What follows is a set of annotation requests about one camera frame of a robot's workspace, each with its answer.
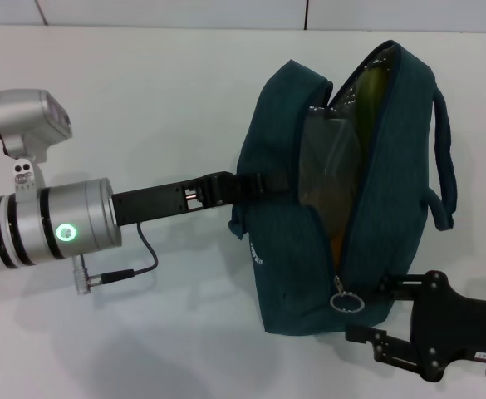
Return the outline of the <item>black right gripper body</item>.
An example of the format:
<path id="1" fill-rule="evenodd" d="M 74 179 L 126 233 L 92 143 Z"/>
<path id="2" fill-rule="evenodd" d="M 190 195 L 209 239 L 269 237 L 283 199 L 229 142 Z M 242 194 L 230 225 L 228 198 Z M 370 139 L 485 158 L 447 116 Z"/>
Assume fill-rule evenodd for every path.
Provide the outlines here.
<path id="1" fill-rule="evenodd" d="M 410 342 L 422 378 L 438 382 L 458 360 L 486 363 L 486 300 L 457 293 L 440 271 L 408 275 L 406 281 L 413 298 Z"/>

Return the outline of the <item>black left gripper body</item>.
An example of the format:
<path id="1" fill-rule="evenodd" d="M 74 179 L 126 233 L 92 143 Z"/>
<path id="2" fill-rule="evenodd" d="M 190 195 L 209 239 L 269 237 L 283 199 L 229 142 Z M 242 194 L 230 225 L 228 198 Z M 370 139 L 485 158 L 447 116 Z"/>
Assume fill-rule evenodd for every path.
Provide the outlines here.
<path id="1" fill-rule="evenodd" d="M 111 196 L 118 226 L 204 209 L 207 177 L 132 190 Z"/>

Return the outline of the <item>orange yellow pear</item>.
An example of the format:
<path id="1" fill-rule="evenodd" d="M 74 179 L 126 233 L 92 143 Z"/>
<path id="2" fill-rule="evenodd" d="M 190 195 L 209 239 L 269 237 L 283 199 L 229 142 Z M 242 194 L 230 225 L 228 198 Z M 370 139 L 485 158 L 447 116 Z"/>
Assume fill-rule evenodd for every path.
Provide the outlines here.
<path id="1" fill-rule="evenodd" d="M 333 264 L 335 270 L 338 270 L 340 267 L 344 234 L 345 234 L 344 232 L 340 232 L 330 238 L 331 255 L 333 257 Z"/>

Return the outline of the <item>dark teal insulated lunch bag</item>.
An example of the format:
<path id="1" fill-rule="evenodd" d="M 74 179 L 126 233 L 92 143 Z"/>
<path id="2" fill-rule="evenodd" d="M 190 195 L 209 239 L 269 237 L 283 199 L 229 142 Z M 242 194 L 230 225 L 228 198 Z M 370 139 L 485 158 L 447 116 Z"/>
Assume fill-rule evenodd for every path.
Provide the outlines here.
<path id="1" fill-rule="evenodd" d="M 317 211 L 298 199 L 302 133 L 309 115 L 347 119 L 356 131 L 356 82 L 374 67 L 387 69 L 389 81 L 370 144 L 364 149 L 359 141 L 356 195 L 335 270 L 331 237 Z M 434 73 L 397 42 L 380 44 L 339 89 L 295 61 L 270 77 L 237 174 L 283 173 L 290 190 L 235 204 L 229 222 L 249 242 L 266 332 L 306 336 L 383 322 L 392 302 L 374 302 L 381 279 L 409 271 L 428 218 L 441 231 L 454 225 L 458 191 L 450 151 L 449 116 Z"/>

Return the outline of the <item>clear food container blue lid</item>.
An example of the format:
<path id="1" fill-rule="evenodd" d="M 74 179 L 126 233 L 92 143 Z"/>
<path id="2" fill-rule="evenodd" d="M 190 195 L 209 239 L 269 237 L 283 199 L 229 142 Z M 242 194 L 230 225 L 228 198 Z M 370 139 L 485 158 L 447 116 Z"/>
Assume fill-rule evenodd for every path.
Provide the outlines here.
<path id="1" fill-rule="evenodd" d="M 331 238 L 346 228 L 360 167 L 361 148 L 351 121 L 307 116 L 300 149 L 298 199 L 317 211 Z"/>

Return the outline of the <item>green cucumber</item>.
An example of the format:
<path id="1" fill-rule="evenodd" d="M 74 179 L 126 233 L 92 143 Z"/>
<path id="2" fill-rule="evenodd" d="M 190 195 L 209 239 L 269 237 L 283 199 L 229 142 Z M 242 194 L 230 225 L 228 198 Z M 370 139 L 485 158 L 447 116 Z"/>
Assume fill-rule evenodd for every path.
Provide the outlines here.
<path id="1" fill-rule="evenodd" d="M 390 72 L 382 67 L 363 71 L 356 82 L 355 122 L 361 146 L 370 144 L 371 132 L 388 86 Z"/>

